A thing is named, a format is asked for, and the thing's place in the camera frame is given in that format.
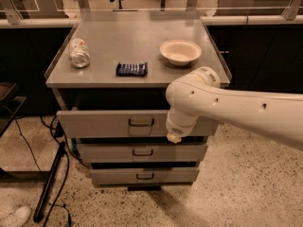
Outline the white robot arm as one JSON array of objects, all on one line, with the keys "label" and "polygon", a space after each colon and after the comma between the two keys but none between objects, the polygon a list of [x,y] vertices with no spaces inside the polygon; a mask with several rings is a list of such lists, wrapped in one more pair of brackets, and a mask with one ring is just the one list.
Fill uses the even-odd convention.
[{"label": "white robot arm", "polygon": [[173,143],[206,117],[303,149],[302,95],[222,89],[218,74],[200,67],[171,82],[166,99],[167,138]]}]

